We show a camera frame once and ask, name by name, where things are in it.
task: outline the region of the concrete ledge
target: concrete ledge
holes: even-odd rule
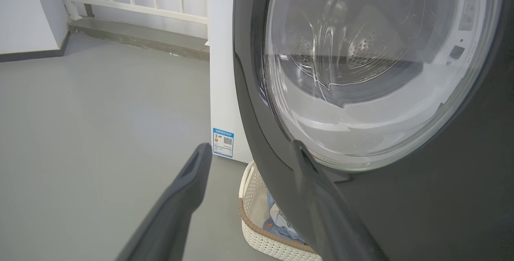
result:
[[[121,22],[84,18],[71,21],[69,30],[93,38],[157,49],[176,56],[209,62],[206,39]]]

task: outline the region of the front-load washing machine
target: front-load washing machine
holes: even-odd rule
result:
[[[512,0],[221,1],[214,146],[249,145],[241,160],[314,250],[332,220],[302,209],[293,140],[390,260],[514,258]]]

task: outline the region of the sticker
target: sticker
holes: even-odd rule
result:
[[[234,134],[215,128],[212,133],[214,153],[232,157],[234,151]]]
[[[477,0],[464,0],[464,8],[462,11],[461,25],[459,26],[459,30],[473,29],[476,10]]]

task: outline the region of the gray floor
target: gray floor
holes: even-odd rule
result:
[[[0,259],[114,259],[209,121],[208,63],[77,35],[0,63]],[[243,239],[244,167],[213,157],[184,260],[273,259]]]

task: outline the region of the white railing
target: white railing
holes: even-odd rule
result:
[[[184,13],[184,0],[179,0],[179,4],[180,4],[179,12],[173,12],[173,11],[169,11],[169,10],[160,9],[158,0],[153,0],[154,7],[136,5],[134,0],[130,0],[130,3],[116,2],[114,0],[65,0],[65,1],[66,1],[66,6],[68,7],[68,12],[70,13],[70,17],[73,20],[81,19],[81,16],[79,15],[77,7],[75,6],[74,3],[83,3],[83,4],[99,5],[99,6],[105,6],[105,7],[110,7],[110,8],[117,8],[117,9],[129,10],[129,11],[134,11],[134,12],[141,12],[141,13],[146,13],[146,14],[164,16],[164,17],[168,17],[168,18],[174,18],[174,19],[180,19],[180,20],[205,24],[205,25],[207,25],[207,42],[205,43],[205,45],[209,45],[209,6],[210,6],[209,4],[210,4],[210,0],[207,0],[207,16],[206,17]]]

